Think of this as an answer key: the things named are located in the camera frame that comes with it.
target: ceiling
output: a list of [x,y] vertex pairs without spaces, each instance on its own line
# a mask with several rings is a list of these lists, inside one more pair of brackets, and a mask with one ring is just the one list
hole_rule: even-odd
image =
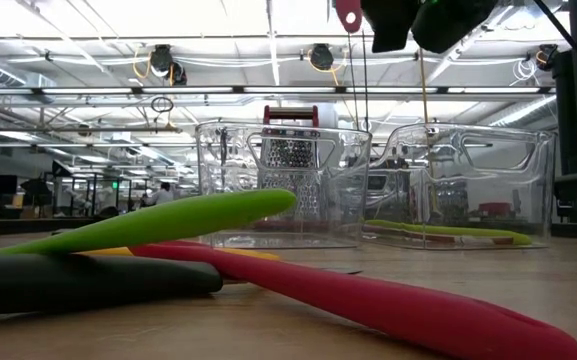
[[[0,0],[0,68],[26,78],[41,74],[52,81],[43,85],[65,88],[168,86],[166,79],[152,72],[139,76],[147,71],[148,52],[157,44],[172,46],[171,52],[183,65],[191,87],[419,87],[423,84],[422,64],[429,87],[549,87],[554,84],[551,74],[534,66],[538,46],[554,43],[560,49],[567,48],[548,20],[531,15],[536,14],[534,7],[525,6],[497,8],[484,23],[485,30],[475,29],[445,54],[424,52],[424,61],[418,61],[418,46],[411,36],[401,51],[372,54],[373,32],[368,23],[364,20],[362,31],[349,37],[330,1],[325,0],[38,0],[34,4],[38,12],[23,0]],[[563,1],[549,3],[553,9],[561,4]],[[559,11],[556,16],[568,27],[567,12]],[[338,68],[335,76],[311,66],[308,51],[315,43],[329,44],[334,67]],[[432,94],[426,111],[431,121],[476,124],[510,106],[523,106],[546,96],[507,94],[512,91],[487,96],[476,92],[458,97]],[[259,123],[265,105],[330,103],[346,127],[353,126],[355,116],[367,117],[375,140],[383,142],[397,127],[424,121],[421,93],[369,94],[367,102],[363,94],[355,100],[350,94],[272,92],[169,98],[175,101],[175,108],[160,116],[157,124],[170,122],[177,132],[138,131],[155,126],[158,114],[150,108],[152,96],[121,95],[64,94],[52,96],[50,103],[0,96],[0,127],[50,126],[55,132],[43,134],[42,139],[64,144],[104,143],[112,137],[58,132],[80,124],[123,128],[129,133],[126,141],[134,143],[190,144],[199,123],[217,119]],[[1,135],[0,131],[0,143],[33,140],[15,136]],[[196,165],[196,155],[192,156],[189,147],[155,150],[177,165]],[[68,154],[66,158],[82,153],[77,148],[62,151]],[[86,151],[113,161],[136,161],[106,150]],[[81,157],[76,161],[95,164]]]

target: plastic container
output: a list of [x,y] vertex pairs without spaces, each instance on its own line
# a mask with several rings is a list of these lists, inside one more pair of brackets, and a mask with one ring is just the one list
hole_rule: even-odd
[[197,126],[202,194],[284,188],[296,205],[243,229],[203,236],[238,248],[355,247],[361,237],[371,135],[246,123]]
[[363,239],[420,249],[544,246],[554,149],[543,131],[401,127],[370,164]]

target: box grater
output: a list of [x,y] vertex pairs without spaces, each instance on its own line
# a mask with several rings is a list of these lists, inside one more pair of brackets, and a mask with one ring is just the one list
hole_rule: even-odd
[[[270,108],[264,111],[264,124],[270,120],[310,120],[313,128],[319,125],[317,107],[312,109]],[[319,169],[317,141],[320,133],[285,126],[265,128],[262,132],[259,171],[260,188],[283,188],[297,196],[295,206],[277,216],[299,220],[323,220],[325,199]]]

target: desk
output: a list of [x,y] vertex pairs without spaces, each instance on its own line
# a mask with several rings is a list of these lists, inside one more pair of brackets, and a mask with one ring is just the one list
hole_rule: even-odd
[[[30,235],[0,236],[0,246]],[[577,338],[577,240],[549,249],[281,250],[284,260],[363,269],[472,296],[546,321]],[[0,359],[444,359],[260,289],[228,285],[213,296],[64,315],[0,319]]]

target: wooden table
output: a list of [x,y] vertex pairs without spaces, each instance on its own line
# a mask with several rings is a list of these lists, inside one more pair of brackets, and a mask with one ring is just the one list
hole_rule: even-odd
[[[0,237],[0,246],[29,235]],[[420,251],[380,245],[281,250],[286,261],[490,301],[577,338],[577,240],[549,249]],[[65,315],[0,318],[0,359],[444,359],[250,284]]]

